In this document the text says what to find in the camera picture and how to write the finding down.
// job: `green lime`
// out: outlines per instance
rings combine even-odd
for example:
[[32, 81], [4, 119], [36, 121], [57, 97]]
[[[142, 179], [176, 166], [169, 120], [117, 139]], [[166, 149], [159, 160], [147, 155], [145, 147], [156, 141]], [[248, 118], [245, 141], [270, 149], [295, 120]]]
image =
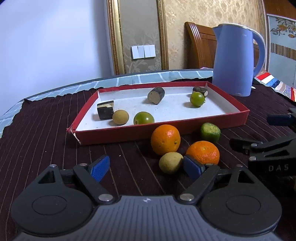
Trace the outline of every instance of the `green lime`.
[[201, 107], [205, 102], [205, 97], [202, 93], [193, 91], [190, 96], [190, 102], [195, 107]]
[[134, 125], [148, 124], [148, 123], [154, 123], [154, 118], [150, 113], [145, 111], [141, 111], [137, 113], [133, 119]]
[[216, 143], [220, 138], [221, 131], [218, 126], [212, 123], [203, 123], [200, 134], [203, 140]]

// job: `kettle lid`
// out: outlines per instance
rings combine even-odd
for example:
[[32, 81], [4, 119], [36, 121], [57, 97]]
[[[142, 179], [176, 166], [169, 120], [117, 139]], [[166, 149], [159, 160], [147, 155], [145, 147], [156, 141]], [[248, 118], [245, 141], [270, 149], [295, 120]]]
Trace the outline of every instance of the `kettle lid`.
[[248, 28], [248, 27], [246, 27], [244, 25], [241, 25], [241, 24], [238, 24], [238, 23], [221, 23], [217, 27], [224, 26], [224, 25], [232, 25], [232, 26], [241, 27], [241, 28], [250, 30], [253, 33], [256, 33], [261, 38], [261, 40], [263, 41], [263, 43], [265, 43], [264, 38], [262, 37], [262, 35], [260, 33], [258, 33], [256, 30], [252, 29], [252, 28]]
[[219, 24], [217, 27], [219, 27], [219, 26], [223, 26], [223, 25], [233, 25], [233, 26], [241, 27], [241, 28], [244, 28], [244, 29], [248, 29], [248, 30], [250, 30], [250, 31], [252, 31], [252, 32], [256, 32], [256, 33], [258, 33], [258, 32], [255, 31], [254, 29], [251, 29], [251, 28], [249, 28], [249, 27], [246, 27], [246, 26], [241, 25], [241, 24], [238, 24], [238, 23], [221, 23], [221, 24]]

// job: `gold frame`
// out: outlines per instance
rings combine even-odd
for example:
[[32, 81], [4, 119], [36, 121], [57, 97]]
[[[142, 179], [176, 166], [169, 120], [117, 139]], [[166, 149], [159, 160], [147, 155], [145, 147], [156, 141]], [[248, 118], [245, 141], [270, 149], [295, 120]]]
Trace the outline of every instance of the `gold frame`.
[[157, 0], [157, 14], [159, 26], [159, 40], [160, 40], [160, 56], [162, 70], [169, 69], [168, 67], [168, 35], [166, 31], [165, 8], [163, 0]]
[[119, 13], [119, 0], [107, 0], [108, 24], [115, 74], [125, 74], [125, 62], [123, 57], [123, 44]]
[[[123, 57], [123, 42], [120, 23], [119, 0], [107, 0], [107, 8], [114, 73], [126, 74], [125, 61]], [[157, 15], [160, 36], [161, 68], [163, 70], [166, 70], [169, 69], [168, 40], [163, 0], [157, 0]]]

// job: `wall switch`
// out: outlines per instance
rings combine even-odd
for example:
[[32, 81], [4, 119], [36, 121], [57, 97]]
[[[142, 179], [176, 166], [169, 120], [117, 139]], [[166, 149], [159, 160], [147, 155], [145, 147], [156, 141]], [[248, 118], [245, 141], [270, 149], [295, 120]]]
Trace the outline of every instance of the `wall switch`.
[[138, 46], [138, 52], [139, 52], [139, 58], [145, 58], [145, 55], [144, 55], [144, 45], [139, 45]]
[[155, 54], [155, 45], [148, 45], [150, 50], [150, 57], [156, 57]]
[[138, 52], [138, 46], [132, 46], [131, 47], [131, 53], [132, 53], [132, 58], [137, 59], [139, 57], [139, 52]]
[[149, 45], [144, 45], [144, 54], [145, 54], [145, 58], [150, 58], [150, 49], [149, 49]]

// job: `wooden chair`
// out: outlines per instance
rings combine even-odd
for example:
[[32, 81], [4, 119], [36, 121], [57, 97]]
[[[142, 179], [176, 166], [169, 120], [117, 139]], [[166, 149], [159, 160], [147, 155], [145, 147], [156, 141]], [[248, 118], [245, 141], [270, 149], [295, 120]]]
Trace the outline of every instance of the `wooden chair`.
[[[217, 48], [217, 40], [214, 31], [210, 27], [191, 22], [185, 22], [185, 26], [191, 40], [187, 68], [213, 68]], [[256, 66], [258, 58], [259, 49], [257, 44], [254, 44], [254, 66]]]

